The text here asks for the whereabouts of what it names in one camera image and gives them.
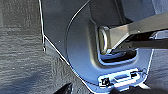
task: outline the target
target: dark gray fabric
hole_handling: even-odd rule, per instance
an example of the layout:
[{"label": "dark gray fabric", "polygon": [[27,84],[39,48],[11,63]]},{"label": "dark gray fabric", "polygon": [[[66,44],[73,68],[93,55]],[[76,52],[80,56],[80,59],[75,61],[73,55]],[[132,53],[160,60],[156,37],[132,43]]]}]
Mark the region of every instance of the dark gray fabric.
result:
[{"label": "dark gray fabric", "polygon": [[124,15],[132,21],[139,21],[155,15],[152,0],[122,0]]}]

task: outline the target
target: latch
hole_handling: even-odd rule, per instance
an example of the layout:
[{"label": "latch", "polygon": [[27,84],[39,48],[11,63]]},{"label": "latch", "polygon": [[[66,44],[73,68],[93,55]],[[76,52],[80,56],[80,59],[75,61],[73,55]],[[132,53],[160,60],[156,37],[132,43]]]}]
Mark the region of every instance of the latch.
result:
[{"label": "latch", "polygon": [[110,86],[114,86],[117,88],[125,86],[135,83],[138,79],[140,79],[140,75],[141,72],[137,68],[103,75],[98,78],[99,86],[101,88],[106,88]]}]

